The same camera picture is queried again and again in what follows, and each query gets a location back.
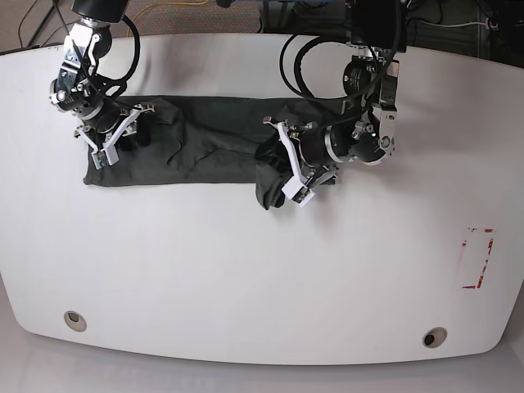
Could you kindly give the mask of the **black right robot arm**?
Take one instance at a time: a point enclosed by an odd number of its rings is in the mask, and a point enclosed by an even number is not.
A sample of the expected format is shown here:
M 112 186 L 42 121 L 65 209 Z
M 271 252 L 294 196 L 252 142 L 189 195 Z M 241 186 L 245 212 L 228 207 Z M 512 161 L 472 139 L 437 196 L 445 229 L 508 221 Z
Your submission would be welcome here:
M 60 112 L 69 112 L 82 124 L 75 136 L 91 149 L 96 169 L 119 161 L 121 138 L 138 132 L 138 120 L 155 111 L 150 103 L 120 101 L 138 67 L 141 43 L 138 29 L 125 15 L 127 1 L 74 1 L 72 11 L 80 17 L 72 27 L 63 25 L 65 51 L 58 75 L 50 86 L 50 102 Z M 133 59 L 124 76 L 112 79 L 98 73 L 100 60 L 112 45 L 111 26 L 125 23 L 133 35 Z

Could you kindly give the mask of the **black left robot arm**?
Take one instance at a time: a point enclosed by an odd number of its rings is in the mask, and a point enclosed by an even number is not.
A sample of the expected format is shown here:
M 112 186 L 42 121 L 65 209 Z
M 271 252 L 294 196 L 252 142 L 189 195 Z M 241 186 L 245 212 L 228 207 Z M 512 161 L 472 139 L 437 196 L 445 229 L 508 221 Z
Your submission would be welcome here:
M 313 38 L 297 52 L 295 83 L 280 73 L 300 97 L 298 108 L 312 118 L 264 118 L 274 133 L 255 152 L 255 194 L 266 210 L 284 201 L 304 206 L 317 186 L 335 183 L 340 164 L 378 165 L 395 149 L 400 66 L 395 55 L 405 50 L 407 7 L 403 1 L 349 1 L 347 6 L 350 21 L 340 34 Z M 302 72 L 305 56 L 327 43 L 357 50 L 342 73 L 341 97 L 316 97 Z

